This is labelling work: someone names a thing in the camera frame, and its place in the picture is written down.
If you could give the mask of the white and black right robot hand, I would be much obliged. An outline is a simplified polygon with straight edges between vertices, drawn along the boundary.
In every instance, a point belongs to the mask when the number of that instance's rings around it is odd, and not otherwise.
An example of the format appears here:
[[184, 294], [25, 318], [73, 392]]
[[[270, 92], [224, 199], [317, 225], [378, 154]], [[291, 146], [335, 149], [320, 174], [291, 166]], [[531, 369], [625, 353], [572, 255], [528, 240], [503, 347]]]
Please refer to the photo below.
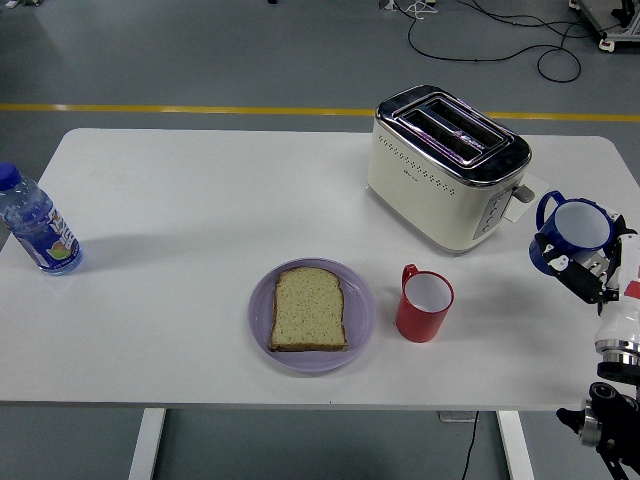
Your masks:
[[618, 215], [612, 224], [613, 237], [603, 248], [606, 269], [593, 269], [570, 255], [568, 249], [549, 234], [538, 232], [533, 252], [562, 285], [588, 304], [598, 306], [602, 324], [595, 335], [596, 350], [639, 350], [639, 234]]

